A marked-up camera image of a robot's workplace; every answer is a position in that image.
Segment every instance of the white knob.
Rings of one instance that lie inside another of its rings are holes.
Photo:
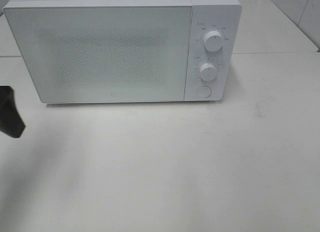
[[[212,63],[205,63],[200,67],[200,77],[203,81],[212,81],[218,75],[218,70]]]
[[[223,45],[223,36],[218,31],[209,31],[204,35],[203,43],[208,51],[218,51]]]

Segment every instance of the microwave casing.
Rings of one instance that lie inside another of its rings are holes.
[[[238,0],[10,0],[3,11],[43,103],[208,101],[222,99],[242,6]]]

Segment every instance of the round button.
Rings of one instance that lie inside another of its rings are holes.
[[[200,77],[203,81],[212,81],[218,75],[218,70],[212,63],[205,63],[200,66]]]
[[[196,94],[199,97],[208,98],[211,95],[211,88],[208,86],[199,87],[196,90]]]
[[[218,51],[223,45],[223,36],[218,31],[209,31],[204,35],[203,43],[208,51]]]

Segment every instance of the microwave door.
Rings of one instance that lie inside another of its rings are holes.
[[[184,100],[190,5],[6,8],[44,103]]]

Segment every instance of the white countertop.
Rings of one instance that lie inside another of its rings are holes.
[[[318,48],[270,0],[240,0],[243,11],[234,53],[316,52]],[[19,56],[4,16],[0,17],[0,56]]]
[[[0,231],[319,230],[320,54],[234,54],[221,102],[46,106],[0,68],[26,123],[0,134]]]

